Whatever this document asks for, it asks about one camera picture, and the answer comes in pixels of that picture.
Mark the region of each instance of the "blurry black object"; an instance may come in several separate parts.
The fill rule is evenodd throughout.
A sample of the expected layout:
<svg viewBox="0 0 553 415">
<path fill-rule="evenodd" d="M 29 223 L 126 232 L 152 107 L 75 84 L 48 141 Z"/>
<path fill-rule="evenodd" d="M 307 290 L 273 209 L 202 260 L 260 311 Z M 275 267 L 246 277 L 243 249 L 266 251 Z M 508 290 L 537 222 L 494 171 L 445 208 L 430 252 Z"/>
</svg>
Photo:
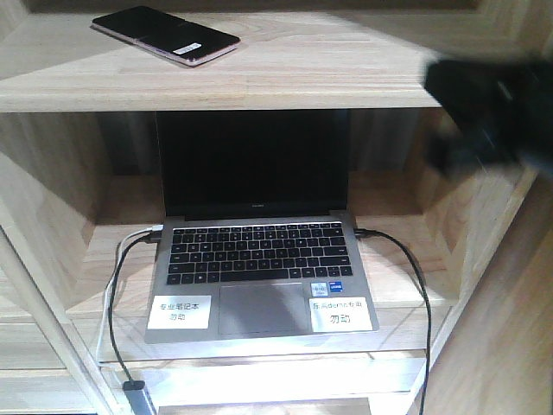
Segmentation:
<svg viewBox="0 0 553 415">
<path fill-rule="evenodd" d="M 461 132 L 429 139 L 427 158 L 446 176 L 490 164 L 528 163 L 553 177 L 553 65 L 439 61 L 424 88 Z"/>
</svg>

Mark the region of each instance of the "power adapter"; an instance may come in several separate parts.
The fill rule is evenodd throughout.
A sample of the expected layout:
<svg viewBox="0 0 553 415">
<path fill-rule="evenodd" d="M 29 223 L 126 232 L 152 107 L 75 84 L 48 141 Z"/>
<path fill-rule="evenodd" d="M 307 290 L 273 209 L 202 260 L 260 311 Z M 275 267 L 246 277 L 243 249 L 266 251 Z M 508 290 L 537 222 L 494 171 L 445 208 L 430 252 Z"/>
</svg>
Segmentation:
<svg viewBox="0 0 553 415">
<path fill-rule="evenodd" d="M 157 415 L 146 382 L 143 380 L 127 380 L 123 383 L 123 391 L 135 415 Z"/>
</svg>

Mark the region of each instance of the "black screen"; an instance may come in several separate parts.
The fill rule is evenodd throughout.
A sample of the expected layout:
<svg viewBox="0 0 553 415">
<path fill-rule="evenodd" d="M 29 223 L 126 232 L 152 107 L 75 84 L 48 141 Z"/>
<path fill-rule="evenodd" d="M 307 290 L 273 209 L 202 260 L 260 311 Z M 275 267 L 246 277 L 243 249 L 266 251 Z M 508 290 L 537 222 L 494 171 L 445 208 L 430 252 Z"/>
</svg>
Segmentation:
<svg viewBox="0 0 553 415">
<path fill-rule="evenodd" d="M 346 208 L 348 110 L 158 112 L 167 215 Z"/>
</svg>

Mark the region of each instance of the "black cable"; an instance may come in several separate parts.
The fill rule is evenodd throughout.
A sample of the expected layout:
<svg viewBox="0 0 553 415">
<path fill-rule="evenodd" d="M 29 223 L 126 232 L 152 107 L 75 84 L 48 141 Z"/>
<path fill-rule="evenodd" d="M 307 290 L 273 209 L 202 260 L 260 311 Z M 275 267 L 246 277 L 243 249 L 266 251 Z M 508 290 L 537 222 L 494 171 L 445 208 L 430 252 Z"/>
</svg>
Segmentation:
<svg viewBox="0 0 553 415">
<path fill-rule="evenodd" d="M 407 246 L 402 244 L 399 240 L 395 239 L 393 236 L 390 236 L 387 233 L 380 232 L 380 231 L 374 231 L 370 229 L 355 229 L 355 236 L 358 238 L 371 238 L 372 236 L 379 236 L 382 238 L 386 238 L 387 240 L 390 240 L 404 252 L 405 256 L 409 260 L 411 266 L 413 267 L 413 271 L 415 271 L 416 279 L 418 280 L 418 283 L 420 285 L 420 291 L 421 295 L 423 296 L 424 304 L 426 305 L 426 313 L 429 318 L 429 326 L 428 331 L 426 333 L 426 368 L 424 371 L 424 383 L 423 383 L 423 389 L 421 391 L 421 406 L 419 410 L 419 415 L 424 414 L 424 400 L 426 399 L 426 389 L 429 383 L 429 374 L 430 374 L 430 346 L 431 346 L 431 335 L 432 335 L 432 309 L 430 308 L 430 300 L 429 296 L 426 292 L 426 284 L 424 283 L 423 278 L 423 270 L 421 269 L 421 266 L 419 265 L 418 261 L 416 260 L 415 255 L 409 250 Z"/>
<path fill-rule="evenodd" d="M 110 327 L 110 339 L 111 339 L 111 346 L 113 347 L 113 351 L 115 352 L 115 355 L 118 358 L 119 365 L 121 365 L 121 368 L 123 369 L 124 373 L 127 375 L 127 378 L 129 378 L 129 382 L 134 385 L 135 381 L 132 379 L 132 376 L 130 376 L 129 369 L 127 369 L 127 366 L 125 366 L 123 359 L 121 358 L 121 354 L 119 353 L 118 345 L 115 342 L 115 336 L 113 335 L 113 302 L 115 301 L 115 291 L 117 290 L 118 286 L 118 279 L 119 279 L 119 273 L 121 272 L 121 267 L 123 266 L 123 262 L 125 257 L 127 256 L 127 253 L 129 253 L 130 249 L 138 244 L 139 242 L 147 242 L 150 241 L 150 235 L 144 235 L 141 236 L 138 239 L 133 240 L 132 242 L 127 245 L 127 247 L 123 250 L 123 253 L 121 255 L 121 260 L 119 261 L 117 268 L 113 274 L 113 284 L 111 285 L 111 294 L 110 294 L 110 305 L 107 309 L 107 321 Z"/>
</svg>

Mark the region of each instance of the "wooden shelf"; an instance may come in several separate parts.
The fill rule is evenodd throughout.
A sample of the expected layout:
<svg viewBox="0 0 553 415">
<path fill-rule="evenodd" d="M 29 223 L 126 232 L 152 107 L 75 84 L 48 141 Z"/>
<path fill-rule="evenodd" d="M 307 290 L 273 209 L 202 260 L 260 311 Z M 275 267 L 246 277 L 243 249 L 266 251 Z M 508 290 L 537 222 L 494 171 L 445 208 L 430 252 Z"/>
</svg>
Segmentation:
<svg viewBox="0 0 553 415">
<path fill-rule="evenodd" d="M 437 106 L 421 87 L 428 49 L 338 11 L 187 13 L 242 39 L 197 68 L 90 29 L 99 14 L 18 25 L 0 43 L 0 112 Z"/>
</svg>

